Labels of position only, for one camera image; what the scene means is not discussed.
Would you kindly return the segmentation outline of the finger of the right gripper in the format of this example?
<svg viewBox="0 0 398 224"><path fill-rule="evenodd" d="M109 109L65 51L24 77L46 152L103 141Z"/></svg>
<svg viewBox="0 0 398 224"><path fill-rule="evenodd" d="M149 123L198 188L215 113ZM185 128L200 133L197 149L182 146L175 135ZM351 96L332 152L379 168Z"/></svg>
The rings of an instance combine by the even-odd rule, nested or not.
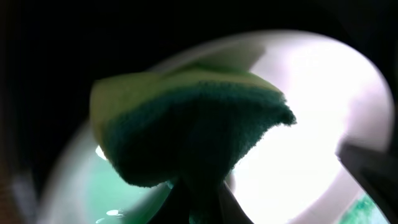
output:
<svg viewBox="0 0 398 224"><path fill-rule="evenodd" d="M393 144L386 151L377 151L344 143L337 156L387 220L397 224L397 146Z"/></svg>

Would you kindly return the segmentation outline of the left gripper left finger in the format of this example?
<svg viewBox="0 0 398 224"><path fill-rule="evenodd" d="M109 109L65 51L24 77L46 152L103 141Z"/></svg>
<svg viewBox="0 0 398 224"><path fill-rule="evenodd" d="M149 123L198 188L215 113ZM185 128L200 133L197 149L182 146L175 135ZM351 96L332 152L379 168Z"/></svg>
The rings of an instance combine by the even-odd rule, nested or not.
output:
<svg viewBox="0 0 398 224"><path fill-rule="evenodd" d="M178 180L157 213L147 224L189 224L190 192L182 180Z"/></svg>

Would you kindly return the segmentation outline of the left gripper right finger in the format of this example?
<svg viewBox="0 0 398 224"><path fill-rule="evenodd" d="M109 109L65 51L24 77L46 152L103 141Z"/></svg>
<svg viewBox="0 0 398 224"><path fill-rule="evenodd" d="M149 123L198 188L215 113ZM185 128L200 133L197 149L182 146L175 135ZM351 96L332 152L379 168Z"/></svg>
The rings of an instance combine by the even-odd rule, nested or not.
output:
<svg viewBox="0 0 398 224"><path fill-rule="evenodd" d="M226 182L218 190L222 224L254 224L245 214Z"/></svg>

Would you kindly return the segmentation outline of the white plate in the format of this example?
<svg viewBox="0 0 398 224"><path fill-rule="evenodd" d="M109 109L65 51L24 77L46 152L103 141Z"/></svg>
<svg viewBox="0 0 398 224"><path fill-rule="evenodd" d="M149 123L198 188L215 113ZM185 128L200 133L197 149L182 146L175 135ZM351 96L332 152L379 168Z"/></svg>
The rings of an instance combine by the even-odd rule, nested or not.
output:
<svg viewBox="0 0 398 224"><path fill-rule="evenodd" d="M194 63L250 72L280 89L295 125L272 128L229 177L254 223L336 223L363 192L337 152L351 143L386 152L394 104L377 67L350 46L292 30L214 40L152 67ZM169 187L140 188L115 173L85 124L60 158L42 197L39 223L145 223Z"/></svg>

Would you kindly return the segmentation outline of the green yellow sponge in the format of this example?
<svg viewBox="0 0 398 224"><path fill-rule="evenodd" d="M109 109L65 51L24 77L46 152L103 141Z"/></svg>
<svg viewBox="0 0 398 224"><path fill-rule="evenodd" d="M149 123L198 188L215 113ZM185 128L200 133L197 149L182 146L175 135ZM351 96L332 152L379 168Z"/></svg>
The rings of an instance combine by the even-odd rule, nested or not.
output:
<svg viewBox="0 0 398 224"><path fill-rule="evenodd" d="M204 66L97 81L93 134L128 184L182 180L190 223L222 223L218 190L270 128L296 118L284 94L250 72Z"/></svg>

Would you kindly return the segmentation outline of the mint green plate with stain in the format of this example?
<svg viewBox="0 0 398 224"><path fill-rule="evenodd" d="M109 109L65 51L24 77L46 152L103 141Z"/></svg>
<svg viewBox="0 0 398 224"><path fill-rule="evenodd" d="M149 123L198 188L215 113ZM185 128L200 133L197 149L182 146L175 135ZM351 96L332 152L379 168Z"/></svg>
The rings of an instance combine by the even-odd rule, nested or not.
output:
<svg viewBox="0 0 398 224"><path fill-rule="evenodd" d="M372 198L363 193L338 220L337 224L390 224Z"/></svg>

